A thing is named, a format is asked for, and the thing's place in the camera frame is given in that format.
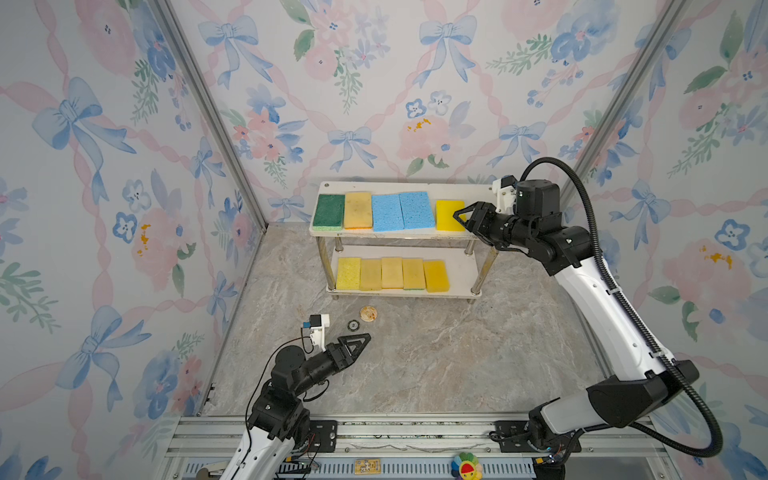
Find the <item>bright yellow cellulose sponge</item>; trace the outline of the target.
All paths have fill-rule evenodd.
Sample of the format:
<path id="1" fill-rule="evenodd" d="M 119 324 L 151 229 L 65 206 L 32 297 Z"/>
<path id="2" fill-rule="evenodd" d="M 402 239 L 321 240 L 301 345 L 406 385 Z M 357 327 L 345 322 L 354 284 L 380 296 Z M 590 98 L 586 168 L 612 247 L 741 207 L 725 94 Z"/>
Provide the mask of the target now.
<path id="1" fill-rule="evenodd" d="M 361 262 L 357 257 L 343 257 L 338 260 L 336 289 L 356 291 L 360 289 Z"/>

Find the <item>pale yellow sponge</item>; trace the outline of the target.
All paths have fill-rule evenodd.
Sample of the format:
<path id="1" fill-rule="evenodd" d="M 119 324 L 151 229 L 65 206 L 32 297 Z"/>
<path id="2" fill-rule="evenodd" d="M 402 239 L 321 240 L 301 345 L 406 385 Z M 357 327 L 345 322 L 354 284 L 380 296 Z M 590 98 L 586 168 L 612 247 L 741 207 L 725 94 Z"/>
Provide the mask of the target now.
<path id="1" fill-rule="evenodd" d="M 371 230 L 372 227 L 372 194 L 370 192 L 346 193 L 343 228 L 345 230 Z"/>
<path id="2" fill-rule="evenodd" d="M 380 259 L 362 259 L 360 290 L 380 291 L 382 288 L 382 261 Z"/>

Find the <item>bright yellow foam sponge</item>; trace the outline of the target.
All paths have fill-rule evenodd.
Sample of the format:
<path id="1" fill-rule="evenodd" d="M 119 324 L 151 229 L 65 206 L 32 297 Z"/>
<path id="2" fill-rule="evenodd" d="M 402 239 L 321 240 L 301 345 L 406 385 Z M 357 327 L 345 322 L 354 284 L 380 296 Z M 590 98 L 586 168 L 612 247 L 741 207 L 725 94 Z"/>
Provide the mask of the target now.
<path id="1" fill-rule="evenodd" d="M 456 211 L 465 208 L 462 200 L 437 200 L 435 203 L 436 230 L 438 232 L 464 232 L 465 228 L 454 218 Z"/>

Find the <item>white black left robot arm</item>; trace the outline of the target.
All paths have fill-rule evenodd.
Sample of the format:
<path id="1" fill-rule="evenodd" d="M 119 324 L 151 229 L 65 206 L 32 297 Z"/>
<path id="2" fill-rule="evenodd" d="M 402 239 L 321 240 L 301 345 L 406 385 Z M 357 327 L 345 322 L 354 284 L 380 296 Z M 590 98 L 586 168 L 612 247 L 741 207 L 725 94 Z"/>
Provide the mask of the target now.
<path id="1" fill-rule="evenodd" d="M 310 411 L 303 396 L 351 367 L 368 346 L 368 333 L 340 336 L 308 355 L 295 338 L 269 357 L 244 414 L 244 434 L 223 479 L 272 479 L 297 448 L 310 445 Z"/>

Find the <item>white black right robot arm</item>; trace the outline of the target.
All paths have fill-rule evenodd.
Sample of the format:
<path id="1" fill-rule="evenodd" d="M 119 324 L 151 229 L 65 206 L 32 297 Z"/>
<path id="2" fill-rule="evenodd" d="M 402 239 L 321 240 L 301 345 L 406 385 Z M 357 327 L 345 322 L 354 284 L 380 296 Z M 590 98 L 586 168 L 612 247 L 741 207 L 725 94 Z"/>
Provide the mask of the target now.
<path id="1" fill-rule="evenodd" d="M 580 432 L 635 428 L 678 451 L 697 450 L 639 424 L 639 419 L 685 394 L 701 403 L 694 383 L 700 373 L 662 345 L 609 270 L 593 225 L 568 226 L 560 189 L 547 180 L 500 182 L 499 199 L 510 211 L 478 201 L 452 210 L 452 217 L 493 251 L 522 253 L 537 261 L 565 289 L 588 321 L 608 357 L 611 375 L 583 391 L 530 411 L 526 431 L 516 435 L 532 448 L 571 451 Z"/>

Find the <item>yellow orange-backed sponge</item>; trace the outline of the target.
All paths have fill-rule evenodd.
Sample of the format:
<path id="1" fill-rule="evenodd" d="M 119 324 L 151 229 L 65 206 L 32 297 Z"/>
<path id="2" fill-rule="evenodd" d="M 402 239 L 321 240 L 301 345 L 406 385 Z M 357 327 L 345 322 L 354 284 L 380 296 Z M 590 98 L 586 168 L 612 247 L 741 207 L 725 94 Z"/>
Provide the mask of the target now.
<path id="1" fill-rule="evenodd" d="M 403 260 L 398 257 L 387 257 L 381 260 L 382 288 L 403 289 Z"/>

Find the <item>yellow green-backed sponge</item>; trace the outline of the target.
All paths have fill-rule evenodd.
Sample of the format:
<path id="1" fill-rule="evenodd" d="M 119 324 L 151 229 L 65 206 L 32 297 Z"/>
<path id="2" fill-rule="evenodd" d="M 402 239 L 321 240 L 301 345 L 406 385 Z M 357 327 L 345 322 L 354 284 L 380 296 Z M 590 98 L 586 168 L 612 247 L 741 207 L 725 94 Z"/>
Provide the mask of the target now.
<path id="1" fill-rule="evenodd" d="M 422 259 L 404 258 L 402 260 L 402 274 L 404 290 L 426 289 L 424 262 Z"/>

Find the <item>green scouring sponge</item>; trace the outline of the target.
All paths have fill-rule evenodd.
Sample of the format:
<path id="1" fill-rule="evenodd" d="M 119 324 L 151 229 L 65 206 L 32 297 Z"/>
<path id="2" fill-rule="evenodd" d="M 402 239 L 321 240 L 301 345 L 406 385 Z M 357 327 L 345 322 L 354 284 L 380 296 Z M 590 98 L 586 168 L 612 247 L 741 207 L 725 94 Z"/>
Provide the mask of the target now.
<path id="1" fill-rule="evenodd" d="M 320 194 L 317 199 L 312 227 L 317 231 L 341 231 L 344 221 L 345 196 Z"/>

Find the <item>blue sponge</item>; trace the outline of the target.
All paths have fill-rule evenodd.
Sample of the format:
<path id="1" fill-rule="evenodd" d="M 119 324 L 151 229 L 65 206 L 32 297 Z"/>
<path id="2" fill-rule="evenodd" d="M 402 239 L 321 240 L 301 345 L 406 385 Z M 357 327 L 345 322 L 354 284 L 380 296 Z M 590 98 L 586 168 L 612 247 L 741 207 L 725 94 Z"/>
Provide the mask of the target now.
<path id="1" fill-rule="evenodd" d="M 404 229 L 404 220 L 398 194 L 373 195 L 372 216 L 374 232 L 392 232 Z"/>
<path id="2" fill-rule="evenodd" d="M 430 199 L 425 191 L 403 192 L 398 197 L 405 230 L 435 227 Z"/>

